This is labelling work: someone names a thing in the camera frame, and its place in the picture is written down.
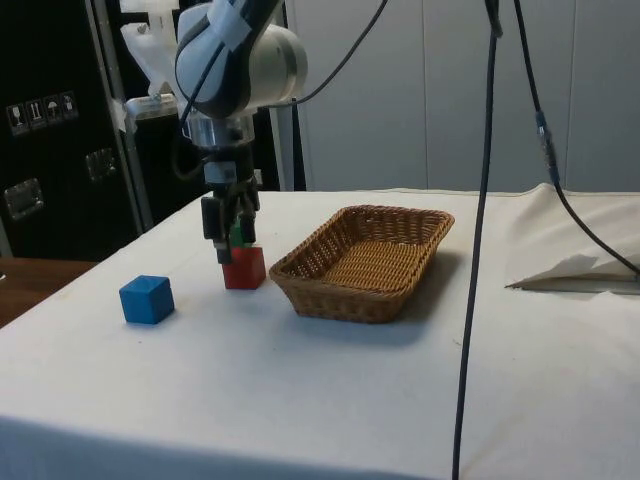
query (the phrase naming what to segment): black cable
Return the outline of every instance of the black cable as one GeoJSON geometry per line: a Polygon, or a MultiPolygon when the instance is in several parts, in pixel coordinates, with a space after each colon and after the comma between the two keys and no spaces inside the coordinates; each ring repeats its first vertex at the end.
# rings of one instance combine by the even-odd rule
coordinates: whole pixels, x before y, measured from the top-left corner
{"type": "Polygon", "coordinates": [[[336,75],[338,75],[338,73],[340,73],[340,71],[344,68],[344,66],[347,63],[349,63],[349,60],[351,60],[351,57],[353,57],[353,55],[356,53],[356,50],[358,50],[358,48],[360,47],[360,44],[362,44],[364,39],[367,38],[367,36],[369,35],[369,32],[371,32],[371,30],[373,30],[373,27],[376,26],[376,23],[378,23],[378,19],[382,15],[382,12],[384,12],[384,9],[386,8],[387,3],[389,3],[389,0],[382,0],[382,3],[378,7],[378,10],[376,10],[376,13],[373,15],[373,18],[369,21],[369,24],[366,26],[364,31],[360,34],[360,36],[358,37],[356,42],[353,44],[353,46],[351,47],[347,55],[342,59],[342,61],[338,64],[335,70],[331,72],[331,75],[329,75],[327,79],[324,82],[322,82],[318,88],[316,88],[309,95],[302,97],[300,99],[292,100],[289,103],[266,105],[263,108],[288,108],[288,107],[293,107],[294,105],[302,105],[303,103],[306,103],[309,100],[312,100],[313,98],[315,98],[320,92],[322,92],[327,87],[327,85],[329,85],[333,81],[333,79],[336,77],[336,75]]]}
{"type": "Polygon", "coordinates": [[[218,57],[220,57],[220,54],[222,54],[223,49],[224,49],[224,45],[221,44],[213,52],[213,55],[211,56],[209,63],[207,63],[207,65],[205,66],[204,71],[202,72],[202,75],[198,80],[198,83],[196,83],[196,86],[193,89],[193,93],[191,94],[191,97],[187,101],[187,105],[184,109],[184,112],[182,112],[182,117],[180,117],[178,133],[173,142],[173,149],[171,151],[171,168],[173,169],[174,175],[178,177],[180,180],[182,180],[183,182],[188,182],[196,178],[200,174],[202,165],[198,164],[193,170],[191,170],[188,173],[184,173],[182,170],[180,170],[180,165],[178,165],[178,159],[180,157],[179,155],[180,140],[182,139],[182,132],[184,131],[184,127],[187,124],[189,113],[191,113],[191,109],[193,108],[194,103],[196,103],[196,99],[198,98],[198,95],[200,95],[200,90],[202,90],[202,87],[204,86],[205,82],[207,81],[207,78],[209,77],[209,74],[211,73],[211,69],[213,68],[216,61],[218,60],[218,57]]]}
{"type": "Polygon", "coordinates": [[[569,204],[567,197],[562,190],[562,186],[560,185],[560,172],[558,171],[558,162],[555,156],[555,148],[553,145],[553,140],[551,138],[551,133],[547,128],[546,120],[544,119],[544,113],[540,108],[540,101],[538,99],[538,89],[536,87],[536,80],[533,74],[533,66],[531,64],[531,56],[529,54],[529,44],[527,41],[527,30],[524,23],[524,18],[522,15],[522,6],[520,5],[520,0],[514,0],[516,7],[516,15],[518,17],[518,28],[520,29],[520,39],[522,41],[522,51],[524,53],[524,62],[525,67],[527,69],[527,77],[529,78],[529,85],[531,87],[531,95],[533,97],[533,103],[536,109],[536,120],[538,123],[538,132],[543,142],[543,148],[545,151],[547,167],[549,169],[549,174],[551,176],[551,182],[558,194],[558,198],[560,202],[564,206],[565,210],[571,216],[571,218],[576,222],[576,224],[582,229],[582,231],[593,240],[600,248],[606,251],[613,258],[622,263],[625,267],[631,270],[638,278],[640,278],[640,268],[631,263],[629,260],[624,258],[618,252],[616,252],[613,248],[607,245],[604,241],[602,241],[593,231],[582,221],[582,219],[578,216],[575,210],[569,204]]]}
{"type": "Polygon", "coordinates": [[[464,420],[465,397],[467,393],[467,369],[469,366],[469,352],[471,350],[471,330],[473,328],[473,314],[476,304],[478,288],[478,273],[480,270],[480,252],[482,246],[482,229],[484,226],[484,211],[487,204],[489,190],[489,167],[491,165],[491,146],[493,139],[493,90],[496,68],[496,50],[498,37],[492,31],[489,46],[489,67],[487,71],[487,104],[484,134],[484,158],[482,160],[482,181],[480,184],[480,198],[476,217],[476,232],[473,240],[473,260],[471,263],[471,283],[467,301],[467,317],[464,325],[464,339],[462,342],[462,360],[460,362],[460,383],[458,386],[458,405],[456,409],[456,430],[453,443],[453,480],[460,476],[460,446],[462,443],[462,422],[464,420]]]}

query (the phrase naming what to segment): basket rim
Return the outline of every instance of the basket rim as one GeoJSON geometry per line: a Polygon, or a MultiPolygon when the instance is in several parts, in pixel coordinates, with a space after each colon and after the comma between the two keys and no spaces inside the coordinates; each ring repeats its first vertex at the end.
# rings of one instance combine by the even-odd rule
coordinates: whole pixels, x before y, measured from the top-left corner
{"type": "Polygon", "coordinates": [[[324,224],[318,227],[307,239],[305,239],[301,244],[299,244],[296,248],[293,249],[289,254],[279,260],[273,267],[271,267],[269,274],[273,281],[278,284],[282,288],[286,288],[289,286],[290,282],[295,282],[297,286],[300,288],[310,289],[314,292],[318,292],[320,290],[330,290],[332,294],[349,294],[349,295],[366,295],[368,300],[374,300],[379,297],[379,300],[389,300],[393,297],[402,297],[407,293],[408,290],[412,288],[411,279],[416,275],[417,272],[421,271],[424,267],[424,263],[430,257],[430,253],[433,255],[435,251],[430,251],[430,244],[433,241],[436,241],[439,244],[447,233],[451,230],[453,225],[455,224],[455,217],[445,211],[442,210],[430,210],[430,209],[419,209],[419,208],[405,208],[405,207],[390,207],[390,206],[382,206],[382,205],[354,205],[350,207],[344,207],[338,210],[334,215],[331,216],[329,220],[327,220],[324,224]],[[420,214],[433,214],[435,216],[440,217],[440,222],[437,225],[437,229],[434,234],[431,236],[428,242],[422,244],[424,246],[424,251],[420,254],[418,261],[416,261],[415,267],[411,271],[410,274],[406,276],[406,281],[402,283],[398,288],[393,290],[374,290],[374,289],[365,289],[365,288],[355,288],[355,287],[346,287],[343,285],[339,285],[336,283],[332,283],[326,280],[317,279],[317,278],[305,278],[298,277],[295,275],[291,275],[288,273],[284,273],[282,269],[294,261],[297,256],[303,251],[309,244],[317,239],[322,233],[331,228],[333,224],[342,218],[344,215],[358,210],[376,210],[376,211],[392,211],[392,212],[403,212],[403,213],[420,213],[420,214]]]}

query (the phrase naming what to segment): woven basket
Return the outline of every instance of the woven basket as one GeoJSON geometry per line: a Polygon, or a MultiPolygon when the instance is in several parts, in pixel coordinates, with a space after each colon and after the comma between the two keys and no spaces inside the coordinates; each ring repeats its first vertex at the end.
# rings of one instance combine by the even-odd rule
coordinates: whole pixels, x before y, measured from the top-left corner
{"type": "Polygon", "coordinates": [[[271,269],[299,315],[389,323],[453,226],[445,212],[340,210],[271,269]]]}

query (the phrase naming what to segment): red cube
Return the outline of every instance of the red cube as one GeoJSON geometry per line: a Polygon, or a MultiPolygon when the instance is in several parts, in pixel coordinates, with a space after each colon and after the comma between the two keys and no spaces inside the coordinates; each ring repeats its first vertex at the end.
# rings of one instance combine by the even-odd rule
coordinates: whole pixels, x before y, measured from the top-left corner
{"type": "Polygon", "coordinates": [[[262,248],[234,248],[233,263],[223,265],[227,290],[256,290],[267,278],[262,248]]]}

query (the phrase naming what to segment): black cabinet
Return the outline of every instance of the black cabinet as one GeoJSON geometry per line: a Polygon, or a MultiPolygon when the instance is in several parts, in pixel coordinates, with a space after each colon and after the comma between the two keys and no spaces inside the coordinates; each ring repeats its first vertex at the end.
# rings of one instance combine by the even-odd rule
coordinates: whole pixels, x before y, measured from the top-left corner
{"type": "Polygon", "coordinates": [[[3,1],[0,17],[0,217],[13,254],[102,260],[137,229],[85,3],[3,1]]]}

